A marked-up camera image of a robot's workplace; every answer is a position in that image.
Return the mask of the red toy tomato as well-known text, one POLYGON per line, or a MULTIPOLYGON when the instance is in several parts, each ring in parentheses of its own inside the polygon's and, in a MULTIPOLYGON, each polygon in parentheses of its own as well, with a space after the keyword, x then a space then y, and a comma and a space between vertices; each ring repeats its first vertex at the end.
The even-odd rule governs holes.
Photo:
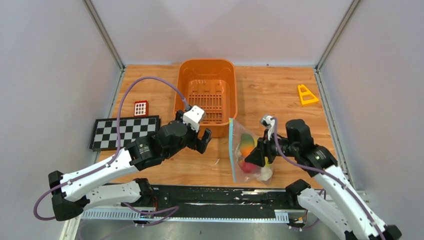
POLYGON ((241 171, 245 174, 253 174, 258 170, 258 166, 249 162, 240 161, 239 167, 241 171))

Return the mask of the orange green toy mango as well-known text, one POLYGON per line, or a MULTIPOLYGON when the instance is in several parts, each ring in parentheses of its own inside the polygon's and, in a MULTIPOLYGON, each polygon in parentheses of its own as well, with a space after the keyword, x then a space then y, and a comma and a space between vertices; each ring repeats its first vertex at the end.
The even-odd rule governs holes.
POLYGON ((238 145, 238 150, 241 157, 247 157, 256 147, 256 140, 250 134, 243 133, 240 136, 240 143, 238 145))

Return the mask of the white toy mushroom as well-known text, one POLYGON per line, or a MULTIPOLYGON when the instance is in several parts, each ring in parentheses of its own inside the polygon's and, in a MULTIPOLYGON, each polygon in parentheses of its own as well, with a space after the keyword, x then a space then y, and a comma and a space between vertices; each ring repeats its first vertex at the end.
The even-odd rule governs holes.
POLYGON ((260 182, 267 182, 272 179, 273 168, 269 166, 264 166, 259 168, 259 172, 256 174, 256 179, 260 182))

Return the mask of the clear zip top bag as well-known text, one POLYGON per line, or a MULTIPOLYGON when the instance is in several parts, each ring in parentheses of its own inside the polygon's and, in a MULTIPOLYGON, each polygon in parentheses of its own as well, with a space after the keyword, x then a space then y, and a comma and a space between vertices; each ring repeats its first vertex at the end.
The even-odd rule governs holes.
POLYGON ((245 161, 245 158, 257 146, 258 136, 234 118, 229 119, 228 149, 234 183, 242 184, 252 181, 269 185, 273 178, 274 167, 266 164, 257 166, 245 161))

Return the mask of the orange plastic basket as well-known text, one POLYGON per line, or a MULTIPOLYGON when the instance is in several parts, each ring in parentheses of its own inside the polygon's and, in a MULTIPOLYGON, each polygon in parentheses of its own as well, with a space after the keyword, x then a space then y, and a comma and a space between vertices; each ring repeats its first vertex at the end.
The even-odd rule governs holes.
POLYGON ((200 133, 206 128, 213 138, 229 135, 230 119, 238 114, 236 70, 232 62, 219 58, 195 58, 178 70, 177 88, 191 106, 205 111, 200 133))

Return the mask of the yellow toy banana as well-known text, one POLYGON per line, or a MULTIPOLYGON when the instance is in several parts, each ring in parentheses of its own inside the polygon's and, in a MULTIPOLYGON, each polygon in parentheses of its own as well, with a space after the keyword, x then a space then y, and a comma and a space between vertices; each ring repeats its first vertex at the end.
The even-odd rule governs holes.
POLYGON ((265 167, 267 167, 267 168, 270 168, 271 167, 271 163, 269 162, 269 159, 268 159, 268 157, 264 157, 264 163, 265 163, 265 167))

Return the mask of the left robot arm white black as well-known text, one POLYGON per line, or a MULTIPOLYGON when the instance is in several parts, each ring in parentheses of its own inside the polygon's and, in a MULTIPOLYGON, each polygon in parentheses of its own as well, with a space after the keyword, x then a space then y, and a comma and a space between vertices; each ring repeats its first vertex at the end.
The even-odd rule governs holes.
POLYGON ((101 204, 137 202, 142 207, 149 206, 153 193, 145 180, 125 184, 109 182, 160 165, 184 148, 203 154, 212 137, 210 129, 205 130, 202 138, 198 137, 205 114, 197 105, 186 112, 179 110, 175 120, 125 144, 105 160, 72 173, 58 170, 49 173, 53 219, 70 220, 101 204))

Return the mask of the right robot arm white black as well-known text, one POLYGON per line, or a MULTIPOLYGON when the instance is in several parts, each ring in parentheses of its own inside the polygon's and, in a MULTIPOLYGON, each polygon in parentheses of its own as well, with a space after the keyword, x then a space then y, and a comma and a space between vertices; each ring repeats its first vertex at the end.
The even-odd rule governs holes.
POLYGON ((328 203, 304 180, 285 190, 286 204, 314 214, 341 240, 398 240, 402 233, 396 225, 386 224, 364 202, 346 178, 335 157, 324 146, 314 143, 309 126, 302 119, 286 122, 286 137, 278 135, 278 120, 265 115, 263 137, 246 157, 248 163, 264 167, 276 157, 303 169, 317 181, 334 205, 328 203))

